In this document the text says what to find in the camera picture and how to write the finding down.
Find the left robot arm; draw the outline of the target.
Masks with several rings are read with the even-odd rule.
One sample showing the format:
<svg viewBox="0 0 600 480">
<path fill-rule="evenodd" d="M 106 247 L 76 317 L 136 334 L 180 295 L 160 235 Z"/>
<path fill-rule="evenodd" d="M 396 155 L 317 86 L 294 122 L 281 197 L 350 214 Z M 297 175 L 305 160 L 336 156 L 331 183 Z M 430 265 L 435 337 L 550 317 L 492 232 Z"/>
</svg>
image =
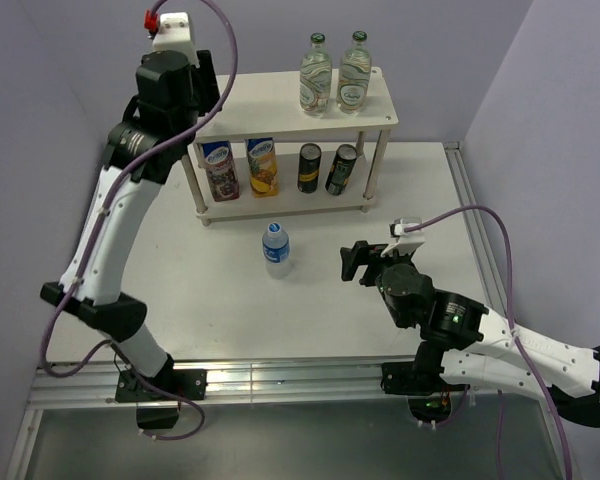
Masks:
<svg viewBox="0 0 600 480">
<path fill-rule="evenodd" d="M 149 207 L 173 165 L 187 153 L 197 121 L 220 99 L 212 56 L 197 61 L 177 51 L 145 55 L 135 73 L 137 92 L 108 134 L 88 218 L 73 259 L 40 297 L 100 332 L 139 377 L 152 399 L 178 391 L 172 356 L 145 319 L 147 306 L 123 293 L 126 263 Z"/>
</svg>

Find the black Schweppes can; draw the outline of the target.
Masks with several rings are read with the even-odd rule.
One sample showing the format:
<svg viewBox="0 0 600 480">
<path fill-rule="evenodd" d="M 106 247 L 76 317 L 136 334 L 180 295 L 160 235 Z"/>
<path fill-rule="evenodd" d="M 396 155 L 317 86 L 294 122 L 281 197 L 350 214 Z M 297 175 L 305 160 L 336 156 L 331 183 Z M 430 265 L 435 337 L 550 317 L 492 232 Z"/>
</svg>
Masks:
<svg viewBox="0 0 600 480">
<path fill-rule="evenodd" d="M 353 145 L 342 144 L 337 148 L 325 183 L 329 194 L 338 196 L 346 190 L 357 158 L 358 152 Z"/>
<path fill-rule="evenodd" d="M 297 187 L 302 193 L 316 191 L 322 152 L 315 143 L 304 144 L 299 152 Z"/>
</svg>

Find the Pocari water bottle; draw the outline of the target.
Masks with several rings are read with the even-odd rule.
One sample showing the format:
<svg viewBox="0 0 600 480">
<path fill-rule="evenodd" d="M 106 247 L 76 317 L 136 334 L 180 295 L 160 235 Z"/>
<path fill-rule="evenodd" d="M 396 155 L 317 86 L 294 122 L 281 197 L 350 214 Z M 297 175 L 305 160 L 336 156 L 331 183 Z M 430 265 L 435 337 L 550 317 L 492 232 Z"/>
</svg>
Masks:
<svg viewBox="0 0 600 480">
<path fill-rule="evenodd" d="M 290 239 L 278 222 L 271 222 L 262 236 L 262 251 L 269 275 L 282 279 L 291 270 Z"/>
</svg>

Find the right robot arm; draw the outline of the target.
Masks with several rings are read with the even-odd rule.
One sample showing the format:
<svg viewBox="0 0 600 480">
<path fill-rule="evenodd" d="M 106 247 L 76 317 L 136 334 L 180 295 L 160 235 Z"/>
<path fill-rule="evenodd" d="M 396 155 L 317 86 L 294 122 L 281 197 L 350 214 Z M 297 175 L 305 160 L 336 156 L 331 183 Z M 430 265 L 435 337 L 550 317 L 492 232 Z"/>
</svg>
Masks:
<svg viewBox="0 0 600 480">
<path fill-rule="evenodd" d="M 541 335 L 486 305 L 434 287 L 409 254 L 358 241 L 340 250 L 341 278 L 377 289 L 400 329 L 416 328 L 421 343 L 411 361 L 382 365 L 389 395 L 428 396 L 450 388 L 485 386 L 542 400 L 559 416 L 600 428 L 600 346 L 583 348 Z"/>
</svg>

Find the green-cap glass bottle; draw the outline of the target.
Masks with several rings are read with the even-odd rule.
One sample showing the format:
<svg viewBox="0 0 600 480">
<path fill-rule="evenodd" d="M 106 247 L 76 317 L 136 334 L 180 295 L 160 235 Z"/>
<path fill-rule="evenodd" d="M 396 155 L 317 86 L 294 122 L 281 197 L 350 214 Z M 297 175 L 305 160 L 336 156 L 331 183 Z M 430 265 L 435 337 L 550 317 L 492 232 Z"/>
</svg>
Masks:
<svg viewBox="0 0 600 480">
<path fill-rule="evenodd" d="M 332 60 L 323 33 L 313 33 L 310 42 L 299 70 L 299 102 L 306 114 L 320 116 L 326 112 L 331 96 Z"/>
<path fill-rule="evenodd" d="M 340 60 L 337 84 L 337 104 L 346 114 L 358 112 L 364 104 L 370 82 L 372 59 L 367 49 L 364 31 L 352 34 L 352 45 Z"/>
</svg>

